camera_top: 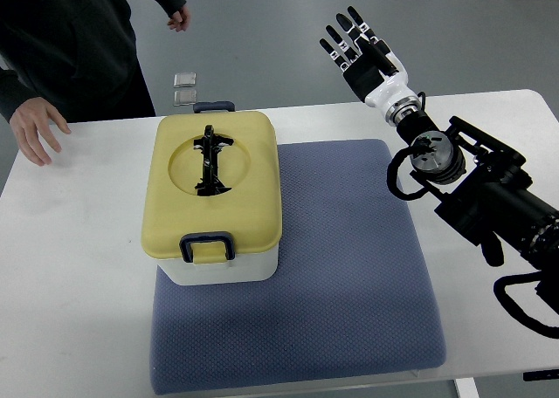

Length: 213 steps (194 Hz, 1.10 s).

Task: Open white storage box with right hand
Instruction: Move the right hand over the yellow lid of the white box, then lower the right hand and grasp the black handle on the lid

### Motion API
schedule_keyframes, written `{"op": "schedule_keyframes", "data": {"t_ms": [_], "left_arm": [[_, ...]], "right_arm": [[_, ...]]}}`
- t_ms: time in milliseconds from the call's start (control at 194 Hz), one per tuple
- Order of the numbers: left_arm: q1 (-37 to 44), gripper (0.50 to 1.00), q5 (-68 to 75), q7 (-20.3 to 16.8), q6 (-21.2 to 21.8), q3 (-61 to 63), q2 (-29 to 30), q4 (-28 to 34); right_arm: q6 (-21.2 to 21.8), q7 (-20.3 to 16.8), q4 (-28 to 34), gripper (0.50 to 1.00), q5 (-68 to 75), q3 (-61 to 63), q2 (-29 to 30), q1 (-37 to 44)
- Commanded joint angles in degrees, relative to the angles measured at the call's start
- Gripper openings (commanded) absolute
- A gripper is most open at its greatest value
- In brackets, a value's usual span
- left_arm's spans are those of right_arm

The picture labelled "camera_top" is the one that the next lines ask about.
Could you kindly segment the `person left hand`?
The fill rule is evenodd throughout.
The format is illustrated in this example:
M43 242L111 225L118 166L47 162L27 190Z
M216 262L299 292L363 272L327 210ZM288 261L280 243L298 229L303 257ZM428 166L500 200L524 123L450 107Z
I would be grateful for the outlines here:
M55 153L62 150L50 125L53 123L63 134L72 132L58 109L41 97L23 102L11 115L9 123L19 151L27 160L40 167L52 163L42 141Z

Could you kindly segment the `person right hand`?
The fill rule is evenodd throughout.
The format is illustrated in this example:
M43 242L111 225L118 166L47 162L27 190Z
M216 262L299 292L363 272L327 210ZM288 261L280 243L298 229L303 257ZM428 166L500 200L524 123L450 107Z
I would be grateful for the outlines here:
M167 27L175 32L187 31L190 26L190 20L190 10L187 5L184 5L169 18Z

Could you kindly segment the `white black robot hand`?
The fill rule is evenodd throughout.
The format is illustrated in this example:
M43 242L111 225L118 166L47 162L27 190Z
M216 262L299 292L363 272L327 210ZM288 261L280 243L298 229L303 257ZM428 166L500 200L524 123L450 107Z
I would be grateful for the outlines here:
M366 106L381 112L393 127L407 115L424 108L424 95L408 87L408 73L403 63L379 38L353 6L347 14L338 13L339 33L326 26L329 40L320 45L342 72L355 96Z

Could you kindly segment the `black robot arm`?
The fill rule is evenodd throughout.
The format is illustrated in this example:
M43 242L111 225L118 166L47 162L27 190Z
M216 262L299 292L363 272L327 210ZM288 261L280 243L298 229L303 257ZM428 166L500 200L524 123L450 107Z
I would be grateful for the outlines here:
M529 316L507 294L512 285L533 283L536 295L558 309L558 211L529 192L524 156L456 116L441 131L415 107L406 109L396 130L407 146L388 166L389 191L405 201L437 197L436 214L479 246L492 267L505 261L503 243L517 250L534 272L498 279L493 293L526 328L557 338L557 327Z

